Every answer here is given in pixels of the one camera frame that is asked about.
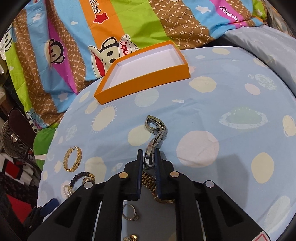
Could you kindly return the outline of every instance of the red sticker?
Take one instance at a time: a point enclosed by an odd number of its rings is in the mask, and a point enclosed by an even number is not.
[[[259,233],[259,235],[254,238],[252,241],[270,241],[270,239],[268,238],[267,234],[262,231],[261,233]]]

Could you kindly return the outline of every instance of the mattress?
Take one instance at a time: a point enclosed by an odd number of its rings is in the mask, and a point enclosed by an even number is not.
[[[193,181],[213,180],[276,241],[296,211],[295,97],[267,65],[239,47],[181,52],[190,79],[105,105],[93,97],[100,80],[78,94],[49,148],[38,205],[51,198],[62,203],[63,185],[79,172],[93,173],[100,183],[123,171],[153,138],[144,128],[152,115],[168,129],[162,158]],[[82,161],[70,173],[63,159],[74,146],[82,149]],[[75,159],[73,152],[68,165]],[[122,237],[136,233],[141,241],[174,240],[173,205],[156,203],[142,191],[140,201],[130,202],[140,219],[123,220]]]

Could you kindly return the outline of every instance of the gold ring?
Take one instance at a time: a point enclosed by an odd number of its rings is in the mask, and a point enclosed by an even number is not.
[[[128,221],[137,221],[139,219],[139,215],[137,214],[137,211],[135,209],[135,207],[132,205],[132,204],[124,204],[123,205],[123,208],[128,205],[128,206],[131,206],[133,208],[133,216],[131,218],[128,218],[124,215],[124,213],[122,212],[122,217],[125,219],[125,220],[128,220]]]
[[[138,237],[134,234],[126,236],[123,238],[123,241],[138,241]]]
[[[71,155],[71,153],[75,150],[74,148],[76,148],[77,150],[77,157],[76,157],[76,160],[74,162],[74,165],[69,169],[68,168],[68,159],[69,159],[69,156]],[[81,159],[82,159],[82,151],[79,147],[77,146],[74,146],[73,147],[70,147],[68,149],[68,151],[66,152],[65,154],[65,157],[64,157],[64,169],[68,172],[74,172],[76,171],[76,169],[78,168],[80,162],[81,162]]]

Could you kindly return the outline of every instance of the blue stripe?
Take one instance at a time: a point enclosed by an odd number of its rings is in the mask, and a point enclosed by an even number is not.
[[[183,0],[183,3],[190,8],[200,24],[209,29],[210,35],[215,39],[222,36],[227,30],[235,28],[229,24],[230,21],[227,18],[220,16],[216,12],[216,7],[210,0]],[[210,12],[201,13],[196,9],[198,5],[207,7]]]
[[[25,9],[27,11],[28,30],[42,86],[44,91],[51,95],[57,111],[59,113],[64,112],[75,99],[76,94],[54,68],[50,69],[46,60],[45,44],[49,41],[49,32],[44,2],[33,3],[31,1]],[[62,93],[67,93],[67,97],[63,100],[59,98]]]
[[[256,26],[261,26],[263,23],[258,18],[251,18]]]
[[[250,13],[253,13],[253,1],[252,0],[240,0],[240,1],[249,10]]]
[[[96,43],[84,17],[80,2],[55,0],[54,4],[61,21],[78,45],[86,66],[86,81],[96,80],[97,78],[92,68],[91,54],[87,48],[90,45],[96,46]]]

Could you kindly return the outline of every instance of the beaded bracelet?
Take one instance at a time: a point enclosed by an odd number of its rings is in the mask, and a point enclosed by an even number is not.
[[[63,191],[64,191],[64,195],[68,198],[70,197],[74,190],[74,184],[78,181],[78,179],[82,178],[82,177],[86,177],[83,179],[82,183],[91,181],[94,182],[95,181],[95,177],[94,174],[90,173],[90,172],[80,172],[77,175],[75,175],[75,177],[71,180],[71,182],[69,183],[69,185],[64,185],[63,186]]]
[[[78,179],[80,179],[82,177],[90,177],[91,181],[95,181],[94,174],[92,174],[90,172],[81,172],[81,173],[78,173],[78,174],[75,175],[75,177],[69,183],[69,186],[71,188],[73,188],[74,184],[78,181]]]

